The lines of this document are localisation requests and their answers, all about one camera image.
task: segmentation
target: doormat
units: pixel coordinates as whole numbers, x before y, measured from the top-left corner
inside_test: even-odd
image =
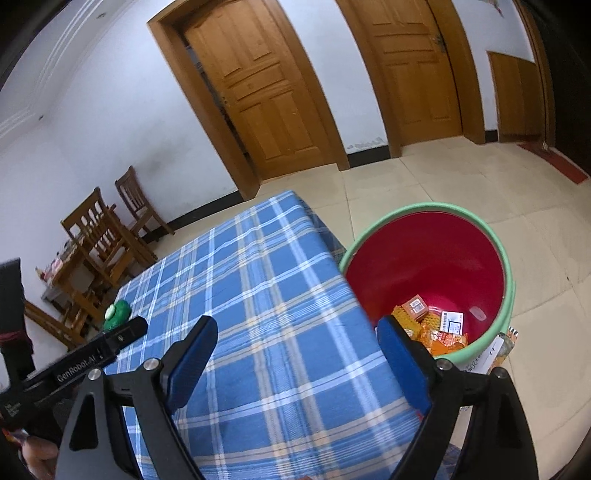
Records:
[[[520,143],[519,146],[524,150],[530,151],[540,158],[543,158],[558,170],[562,175],[567,177],[569,180],[575,182],[577,185],[583,183],[589,178],[589,176],[581,169],[573,165],[563,156],[557,154],[552,150],[544,150],[542,145],[537,142],[526,142]]]

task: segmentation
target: door handle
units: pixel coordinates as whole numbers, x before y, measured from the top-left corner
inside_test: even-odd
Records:
[[[439,50],[441,51],[441,53],[447,53],[445,40],[443,40],[441,34],[438,34],[437,37],[431,37],[431,41],[439,46]]]

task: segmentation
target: green ball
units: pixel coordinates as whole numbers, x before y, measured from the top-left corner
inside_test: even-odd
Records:
[[[108,332],[119,325],[123,325],[131,317],[131,306],[125,300],[116,301],[110,305],[105,313],[103,330]]]

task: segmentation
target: beige floor tile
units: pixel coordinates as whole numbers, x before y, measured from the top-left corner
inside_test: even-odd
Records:
[[[587,320],[591,322],[591,275],[574,285],[574,292],[585,311]]]
[[[161,238],[158,242],[152,242],[150,248],[154,250],[154,253],[158,255],[159,259],[163,259],[209,230],[199,222],[201,222],[201,220],[177,230],[174,235],[167,235]]]
[[[591,327],[572,289],[511,324],[519,331],[511,367],[536,441],[564,425],[591,398]]]
[[[257,197],[294,190],[310,207],[344,202],[345,184],[335,164],[299,171],[261,185]]]
[[[573,285],[591,274],[591,226],[571,208],[555,207],[526,218],[550,246]]]
[[[353,234],[359,237],[363,231],[384,215],[405,205],[430,202],[429,195],[420,185],[379,192],[349,201]]]
[[[456,426],[453,429],[452,438],[449,440],[449,443],[455,445],[458,448],[462,448],[464,445],[464,440],[466,439],[466,432],[468,431],[471,415],[472,407],[468,407],[467,410],[460,411],[460,414],[457,416]]]
[[[328,205],[314,211],[345,248],[353,244],[353,226],[348,202]]]
[[[568,205],[591,225],[591,180],[574,187]]]
[[[461,148],[461,147],[478,147],[474,142],[471,142],[466,137],[448,137],[440,138],[439,142],[447,148]]]
[[[566,203],[570,186],[549,174],[527,168],[514,168],[485,174],[499,194],[519,213],[531,213]]]
[[[464,207],[485,222],[500,222],[516,216],[511,205],[482,174],[461,175],[421,184],[435,202]]]
[[[458,154],[456,150],[461,149],[441,147],[430,153],[402,157],[401,160],[419,183],[480,173],[474,161],[465,155]]]
[[[490,145],[506,155],[517,158],[522,167],[535,169],[550,166],[546,160],[521,148],[517,143],[493,143]]]
[[[495,147],[512,158],[516,164],[526,168],[527,170],[534,170],[539,172],[548,181],[554,183],[558,188],[562,189],[567,195],[571,195],[576,184],[560,173],[556,168],[550,165],[546,160],[529,152],[518,144],[503,143],[494,144]]]
[[[501,151],[495,147],[495,144],[458,148],[454,153],[472,160],[483,174],[510,171],[515,168],[524,167],[519,158]]]
[[[378,189],[392,190],[418,183],[399,158],[352,168],[342,175],[349,200],[373,194]]]
[[[415,143],[412,145],[405,145],[402,147],[402,156],[415,155],[415,154],[431,154],[437,153],[441,149],[447,149],[440,140],[429,140],[427,142]]]
[[[213,215],[202,218],[197,222],[193,222],[190,225],[177,230],[174,236],[167,235],[159,242],[152,243],[150,246],[154,248],[154,253],[158,255],[158,258],[164,258],[167,255],[176,252],[183,245],[188,244],[199,235],[209,232],[212,228],[221,225],[223,222],[231,218],[234,218],[244,210],[264,202],[271,196],[271,193],[265,193],[247,202],[242,202],[221,212],[214,213]]]
[[[552,478],[572,459],[591,426],[591,402],[555,432],[534,442],[540,480]]]
[[[514,314],[526,312],[570,288],[550,247],[525,217],[493,223],[491,227],[509,255],[517,283]]]

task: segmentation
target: green bin rim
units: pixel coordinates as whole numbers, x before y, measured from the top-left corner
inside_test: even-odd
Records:
[[[468,222],[477,226],[480,231],[482,231],[488,237],[495,247],[495,250],[499,255],[499,259],[501,260],[505,281],[505,291],[503,293],[503,300],[501,302],[499,312],[497,313],[496,318],[492,322],[489,329],[479,339],[475,340],[462,350],[436,357],[447,358],[450,362],[456,365],[466,365],[474,357],[480,355],[492,343],[498,333],[507,333],[509,324],[511,322],[513,305],[515,303],[515,281],[513,280],[511,265],[509,263],[507,252],[505,251],[505,247],[503,247],[503,244],[491,227],[488,226],[480,217],[458,205],[443,202],[415,203],[413,205],[407,205],[405,207],[399,208],[398,210],[390,212],[389,214],[380,218],[380,220],[365,229],[361,236],[353,242],[351,248],[346,251],[345,256],[339,264],[339,270],[343,276],[345,276],[351,261],[353,260],[361,245],[363,245],[371,235],[373,235],[384,225],[390,223],[392,220],[418,212],[450,213],[467,220]]]

